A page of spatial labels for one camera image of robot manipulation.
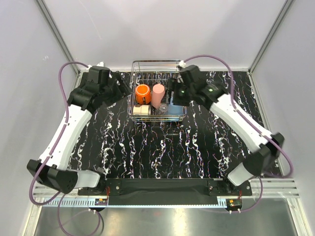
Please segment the orange cup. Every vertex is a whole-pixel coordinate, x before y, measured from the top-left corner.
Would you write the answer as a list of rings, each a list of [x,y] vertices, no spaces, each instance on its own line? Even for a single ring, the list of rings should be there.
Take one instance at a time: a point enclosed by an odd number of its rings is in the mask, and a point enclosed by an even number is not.
[[[146,84],[140,84],[135,89],[135,99],[141,105],[147,105],[151,102],[151,89]]]

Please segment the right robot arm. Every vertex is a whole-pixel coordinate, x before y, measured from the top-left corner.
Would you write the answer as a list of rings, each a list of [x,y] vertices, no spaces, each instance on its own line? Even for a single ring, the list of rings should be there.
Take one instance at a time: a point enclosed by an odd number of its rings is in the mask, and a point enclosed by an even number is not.
[[[281,133],[273,134],[260,126],[235,103],[232,94],[221,84],[208,83],[196,65],[178,65],[179,77],[170,79],[163,101],[189,106],[191,101],[203,106],[227,123],[250,150],[250,156],[230,171],[223,183],[228,195],[235,195],[241,184],[259,176],[277,159],[284,144]]]

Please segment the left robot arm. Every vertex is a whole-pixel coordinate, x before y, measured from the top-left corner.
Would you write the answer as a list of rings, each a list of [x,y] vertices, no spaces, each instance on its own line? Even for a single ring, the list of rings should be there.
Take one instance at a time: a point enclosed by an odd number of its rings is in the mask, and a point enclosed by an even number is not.
[[[80,85],[67,100],[67,110],[45,151],[37,160],[29,160],[27,170],[34,179],[58,192],[68,194],[75,188],[89,188],[95,195],[105,192],[101,174],[91,170],[71,170],[72,150],[86,124],[102,105],[111,106],[128,97],[131,89],[119,71],[92,66],[83,72]]]

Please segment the pink plastic cup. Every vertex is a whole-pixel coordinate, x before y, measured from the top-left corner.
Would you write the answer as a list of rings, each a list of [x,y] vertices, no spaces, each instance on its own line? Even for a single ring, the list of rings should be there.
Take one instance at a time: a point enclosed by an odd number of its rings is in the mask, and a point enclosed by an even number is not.
[[[153,86],[153,91],[152,91],[152,100],[151,104],[155,108],[159,108],[161,105],[161,100],[164,97],[165,94],[165,88],[162,84],[155,84]]]

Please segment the blue plastic cup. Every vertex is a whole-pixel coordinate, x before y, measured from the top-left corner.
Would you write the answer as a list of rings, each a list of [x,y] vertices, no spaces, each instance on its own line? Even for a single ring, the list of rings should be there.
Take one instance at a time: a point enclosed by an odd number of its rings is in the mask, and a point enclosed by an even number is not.
[[[183,114],[183,107],[169,104],[167,114],[172,116],[181,116]]]

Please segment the small clear plastic cup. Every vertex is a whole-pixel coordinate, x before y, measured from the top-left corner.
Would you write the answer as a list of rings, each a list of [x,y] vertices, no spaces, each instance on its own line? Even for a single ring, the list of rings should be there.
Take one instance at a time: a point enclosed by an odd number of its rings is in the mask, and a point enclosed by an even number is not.
[[[164,116],[164,115],[167,115],[167,113],[168,113],[168,105],[167,104],[162,103],[159,108],[156,108],[156,114],[157,115]]]

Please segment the metal cup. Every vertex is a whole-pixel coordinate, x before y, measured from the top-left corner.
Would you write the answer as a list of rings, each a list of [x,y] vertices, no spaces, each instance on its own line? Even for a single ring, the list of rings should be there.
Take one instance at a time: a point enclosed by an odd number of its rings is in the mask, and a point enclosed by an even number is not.
[[[149,116],[151,114],[151,106],[137,104],[133,106],[132,114],[139,116]]]

